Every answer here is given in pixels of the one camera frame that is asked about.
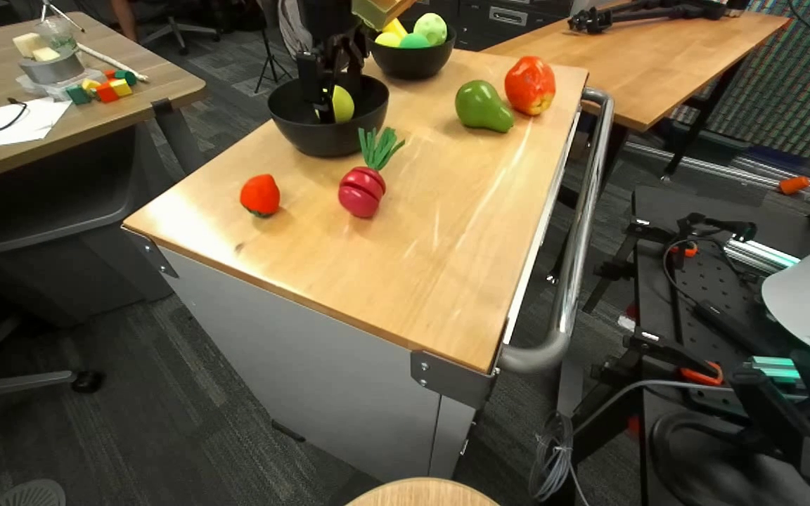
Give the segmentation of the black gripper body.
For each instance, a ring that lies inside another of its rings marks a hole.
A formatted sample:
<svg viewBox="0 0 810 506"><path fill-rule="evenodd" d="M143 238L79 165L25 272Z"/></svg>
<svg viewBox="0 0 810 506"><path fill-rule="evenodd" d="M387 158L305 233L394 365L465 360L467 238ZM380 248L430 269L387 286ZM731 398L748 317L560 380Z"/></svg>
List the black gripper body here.
<svg viewBox="0 0 810 506"><path fill-rule="evenodd" d="M305 84L306 95L318 95L335 84L357 93L365 55L370 34L364 27L333 34L323 46L306 47L297 55L299 81Z"/></svg>

